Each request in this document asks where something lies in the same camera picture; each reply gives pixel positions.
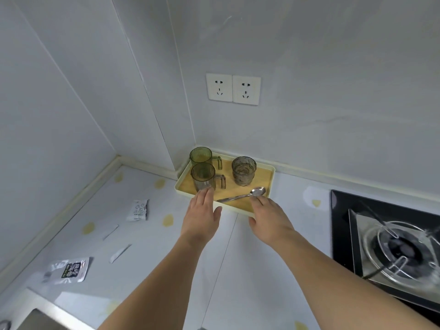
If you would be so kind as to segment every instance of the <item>drinking glass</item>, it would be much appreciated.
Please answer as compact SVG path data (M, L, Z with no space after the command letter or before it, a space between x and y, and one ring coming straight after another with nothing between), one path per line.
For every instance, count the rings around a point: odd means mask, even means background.
M222 169L222 162L220 156L212 156L212 151L206 147L197 147L191 150L190 159L192 165L196 165L197 163L207 162L212 164L213 160L218 162L219 170Z
M206 187L213 187L216 189L216 179L221 179L221 188L226 188L226 178L224 175L216 174L214 166L210 163L197 163L191 169L191 177L193 178L194 186L197 191Z
M242 187L249 185L256 171L256 162L247 156L240 156L232 161L234 182Z

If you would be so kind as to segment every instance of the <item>outlet faceplate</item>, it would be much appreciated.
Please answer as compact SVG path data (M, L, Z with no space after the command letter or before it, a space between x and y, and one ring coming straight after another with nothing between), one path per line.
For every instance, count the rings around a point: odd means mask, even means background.
M206 88L209 99L232 102L232 75L207 73Z
M260 104L261 77L232 76L232 92L235 103Z

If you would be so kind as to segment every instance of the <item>metal spoon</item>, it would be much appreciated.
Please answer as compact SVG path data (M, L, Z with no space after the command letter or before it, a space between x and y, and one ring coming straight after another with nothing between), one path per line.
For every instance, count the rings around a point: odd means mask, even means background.
M250 191L249 194L244 194L241 196L235 196L235 197L230 197L230 198L224 198L224 199L220 199L220 200L216 200L217 202L227 202L227 201L231 201L231 200L235 200L235 199L240 199L240 198L245 198L245 197L249 197L249 196L262 196L263 194L266 193L266 188L265 187L256 187L255 189L252 189L252 191Z

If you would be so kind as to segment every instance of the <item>black stove top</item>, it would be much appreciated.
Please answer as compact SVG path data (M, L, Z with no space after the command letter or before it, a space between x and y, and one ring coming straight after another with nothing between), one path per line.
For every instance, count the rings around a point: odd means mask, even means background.
M377 269L377 275L368 279L371 283L440 325L440 280L427 281L434 287L429 294L418 294L412 287L414 282L419 289L423 278L436 279L437 272L440 274L440 245L426 243L440 238L436 233L440 216L335 190L331 191L331 206L333 259L364 277L371 274L364 273L369 255L370 266ZM359 226L362 218L372 223L370 238L362 230L366 228ZM431 238L417 236L425 236L425 230L432 232ZM387 269L380 272L380 265ZM433 291L438 296L432 298Z

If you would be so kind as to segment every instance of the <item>wooden tray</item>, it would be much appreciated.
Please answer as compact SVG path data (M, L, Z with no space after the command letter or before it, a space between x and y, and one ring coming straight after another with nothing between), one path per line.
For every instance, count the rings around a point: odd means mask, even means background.
M275 173L275 168L271 165L265 165L263 163L256 163L256 172L255 177L252 180L252 183L246 187L241 187L234 182L234 178L232 177L232 161L235 157L228 155L221 155L217 153L212 153L213 156L220 156L223 162L223 169L217 169L217 162L213 161L212 165L216 168L216 173L225 175L226 177L226 189L220 188L220 181L217 180L217 188L214 194L214 200L223 199L233 196L238 196L240 194L247 194L255 187L265 187L266 188L266 197L269 197L271 193L272 180ZM180 194L183 194L187 197L193 197L196 194L196 190L194 187L193 179L191 177L191 162L188 163L182 175L179 177L174 188ZM215 201L214 207L221 205L224 208L230 209L232 211L245 214L247 216L253 216L252 206L250 205L250 200L248 197L237 199L230 201L225 204L220 204Z

